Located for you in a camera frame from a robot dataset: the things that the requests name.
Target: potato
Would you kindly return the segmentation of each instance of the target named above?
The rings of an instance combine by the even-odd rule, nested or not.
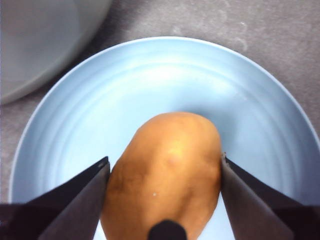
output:
[[[157,115],[142,125],[116,162],[101,224],[108,240],[146,240],[173,220],[195,240],[216,208],[221,142],[215,126],[189,112]]]

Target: plate rim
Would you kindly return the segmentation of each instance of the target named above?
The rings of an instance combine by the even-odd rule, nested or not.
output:
[[[202,39],[197,39],[197,38],[192,38],[192,37],[184,37],[184,36],[152,36],[152,37],[143,37],[143,38],[138,38],[138,39],[133,39],[133,40],[129,40],[126,42],[122,42],[116,45],[113,45],[111,47],[108,47],[106,49],[103,49],[97,53],[95,53],[94,55],[88,57],[87,59],[85,59],[84,61],[80,62],[79,64],[77,64],[76,66],[74,66],[73,68],[71,68],[65,75],[63,75],[54,85],[53,87],[44,95],[44,97],[41,99],[41,101],[39,102],[39,104],[36,106],[35,110],[33,111],[31,117],[29,118],[29,120],[27,121],[27,124],[25,125],[23,132],[21,134],[21,137],[19,139],[18,145],[16,147],[16,150],[14,152],[14,156],[13,156],[13,161],[12,161],[12,166],[11,166],[11,171],[10,171],[10,177],[9,177],[9,185],[8,185],[8,202],[12,203],[12,198],[13,198],[13,181],[14,181],[14,177],[15,177],[15,169],[16,169],[16,165],[18,162],[18,155],[20,153],[20,149],[22,146],[22,143],[24,141],[24,138],[27,134],[27,131],[30,127],[30,124],[33,122],[33,119],[36,117],[36,115],[38,114],[38,111],[40,110],[40,108],[45,104],[47,98],[52,94],[52,92],[69,76],[71,75],[73,72],[75,72],[77,69],[81,68],[83,65],[85,65],[87,62],[91,61],[94,58],[97,58],[100,55],[103,55],[109,51],[112,51],[114,49],[117,48],[121,48],[123,46],[126,45],[132,45],[132,44],[136,44],[136,43],[142,43],[142,42],[148,42],[148,41],[154,41],[154,40],[173,40],[173,41],[187,41],[187,42],[194,42],[194,43],[199,43],[199,44],[204,44],[207,46],[211,46],[220,50],[223,50],[225,52],[228,52],[234,56],[237,56],[239,58],[241,58],[242,60],[248,62],[249,64],[253,65],[254,67],[256,67],[258,70],[260,70],[261,72],[263,72],[264,74],[266,74],[274,83],[277,84],[278,87],[281,88],[281,90],[290,98],[290,100],[292,101],[292,103],[297,107],[298,111],[300,112],[300,114],[302,115],[303,119],[305,120],[308,128],[310,129],[311,133],[312,133],[312,137],[315,140],[315,143],[317,145],[318,151],[320,152],[320,139],[317,135],[317,132],[314,128],[314,126],[312,125],[310,119],[308,118],[307,114],[305,113],[305,111],[303,110],[303,108],[301,107],[301,105],[298,103],[298,101],[295,99],[295,97],[289,92],[288,89],[285,88],[285,86],[279,81],[277,80],[270,72],[268,72],[266,69],[264,69],[262,66],[260,66],[258,63],[254,62],[253,60],[249,59],[248,57],[242,55],[239,52],[236,52],[230,48],[227,48],[225,46],[222,46],[220,44],[217,43],[213,43],[207,40],[202,40]]]

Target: bowl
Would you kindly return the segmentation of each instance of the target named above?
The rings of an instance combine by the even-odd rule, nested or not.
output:
[[[77,55],[111,0],[8,0],[1,3],[1,104],[39,88]]]
[[[185,37],[125,42],[68,72],[22,134],[10,200],[31,200],[104,156],[113,167],[139,126],[174,111],[211,120],[227,156],[264,183],[320,204],[320,143],[297,101],[243,55]],[[221,196],[199,240],[212,236],[234,239]],[[104,239],[100,225],[95,239]]]

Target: blue plate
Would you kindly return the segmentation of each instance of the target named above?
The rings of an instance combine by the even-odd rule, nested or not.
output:
[[[172,111],[210,119],[231,160],[304,204],[320,203],[320,143],[296,100],[246,57],[183,37],[122,43],[67,73],[24,130],[10,200],[28,201],[107,155],[114,166],[139,126]],[[221,197],[199,239],[212,236],[234,239]],[[105,239],[100,226],[95,239]]]

